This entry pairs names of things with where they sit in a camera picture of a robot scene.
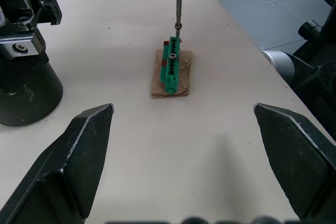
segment silver screw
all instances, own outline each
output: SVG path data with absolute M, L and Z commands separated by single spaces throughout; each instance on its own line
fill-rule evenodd
M 27 49 L 24 45 L 22 45 L 22 44 L 15 44 L 14 47 L 15 47 L 15 49 L 17 49 L 17 50 L 20 51 L 20 52 L 26 52 L 26 51 L 28 50 L 28 49 Z

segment metal rod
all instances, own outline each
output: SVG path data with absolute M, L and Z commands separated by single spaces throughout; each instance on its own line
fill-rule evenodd
M 175 23 L 175 29 L 176 29 L 176 36 L 180 36 L 180 30 L 182 28 L 181 24 L 181 13 L 182 13 L 182 0 L 176 0 L 176 23 Z

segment metal nut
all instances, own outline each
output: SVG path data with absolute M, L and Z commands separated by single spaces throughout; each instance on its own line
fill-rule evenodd
M 172 60 L 176 59 L 176 54 L 170 54 L 169 58 L 172 59 Z

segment black machine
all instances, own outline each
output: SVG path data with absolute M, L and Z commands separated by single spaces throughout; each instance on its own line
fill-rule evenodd
M 44 22 L 59 24 L 61 11 L 56 0 L 0 0 L 0 7 L 0 123 L 27 125 L 49 114 L 62 97 L 62 85 L 48 63 L 45 42 L 36 27 Z M 333 4 L 323 28 L 305 24 L 301 33 L 309 42 L 287 56 L 296 73 L 289 80 L 306 104 L 311 95 L 305 87 L 313 85 L 312 90 L 328 105 L 336 93 L 336 61 L 325 63 L 328 71 L 319 64 L 325 58 L 323 52 L 329 55 L 335 44 L 329 28 L 335 26 L 335 8 Z M 0 211 L 0 223 L 83 224 L 98 189 L 113 113 L 113 106 L 106 104 L 76 116 L 33 163 Z M 255 104 L 254 113 L 270 166 L 301 220 L 286 224 L 336 223 L 336 147 L 300 114 L 265 104 Z M 207 223 L 189 218 L 182 224 Z M 280 223 L 261 217 L 252 224 Z
M 0 124 L 32 124 L 60 102 L 62 84 L 37 24 L 61 19 L 56 0 L 0 0 Z
M 0 223 L 83 224 L 99 185 L 113 112 L 106 104 L 76 116 L 36 159 L 0 211 Z M 254 113 L 271 168 L 301 219 L 286 224 L 335 223 L 336 147 L 300 114 L 265 104 L 255 104 Z M 207 223 L 190 218 L 182 224 Z M 252 224 L 280 223 L 261 217 Z
M 299 34 L 307 42 L 293 55 L 263 51 L 293 91 L 336 140 L 336 2 L 323 26 L 304 23 Z

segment black cylindrical base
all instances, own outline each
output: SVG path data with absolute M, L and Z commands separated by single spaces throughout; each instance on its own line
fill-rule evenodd
M 46 54 L 0 59 L 0 124 L 24 126 L 51 113 L 63 87 Z
M 315 43 L 318 42 L 322 27 L 317 24 L 314 20 L 305 22 L 299 28 L 299 35 L 308 40 L 309 42 Z

